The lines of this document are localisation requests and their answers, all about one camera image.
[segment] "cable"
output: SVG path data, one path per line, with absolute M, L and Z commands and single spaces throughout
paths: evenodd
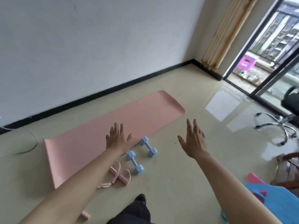
M 16 129 L 9 129 L 9 128 L 5 128 L 5 127 L 0 127 L 0 128 L 3 128 L 3 129 L 5 129 L 5 130 L 9 130 L 9 131 L 14 131 L 14 130 L 16 130 Z M 31 149 L 29 149 L 29 150 L 27 150 L 27 151 L 24 151 L 24 152 L 17 152 L 17 153 L 11 153 L 11 154 L 7 154 L 7 155 L 0 155 L 0 158 L 5 157 L 5 156 L 14 156 L 14 155 L 24 154 L 24 153 L 30 152 L 30 151 L 32 151 L 33 149 L 35 149 L 36 146 L 37 146 L 37 144 L 38 144 L 37 136 L 36 136 L 34 133 L 30 132 L 30 131 L 26 131 L 26 132 L 31 133 L 31 134 L 35 137 L 35 140 L 36 140 L 36 141 L 35 141 L 35 145 L 34 145 L 34 147 L 31 148 Z

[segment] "beige curtain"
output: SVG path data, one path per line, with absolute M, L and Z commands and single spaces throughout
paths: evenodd
M 257 0 L 232 0 L 216 34 L 202 59 L 202 64 L 216 71 Z

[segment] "person's right arm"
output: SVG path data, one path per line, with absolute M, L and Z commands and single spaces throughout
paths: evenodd
M 205 135 L 196 120 L 187 119 L 186 142 L 178 140 L 188 156 L 194 158 L 207 177 L 216 199 L 230 224 L 281 224 L 240 181 L 206 151 Z

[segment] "black shoe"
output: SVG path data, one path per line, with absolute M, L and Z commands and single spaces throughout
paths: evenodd
M 139 194 L 135 200 L 143 202 L 144 205 L 147 204 L 147 199 L 143 193 Z

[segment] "blue dumbbell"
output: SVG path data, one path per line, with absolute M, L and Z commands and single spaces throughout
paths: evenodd
M 140 140 L 140 144 L 146 145 L 147 148 L 150 150 L 149 153 L 148 153 L 148 156 L 155 157 L 156 154 L 158 153 L 158 151 L 155 148 L 151 148 L 150 145 L 147 143 L 148 141 L 149 141 L 149 139 L 147 137 L 143 137 Z
M 135 166 L 135 169 L 133 170 L 133 174 L 136 174 L 136 175 L 139 175 L 143 172 L 144 168 L 142 165 L 138 165 L 134 159 L 134 157 L 136 156 L 135 152 L 133 151 L 129 151 L 127 154 L 126 154 L 126 160 L 131 160 L 132 163 L 134 164 Z

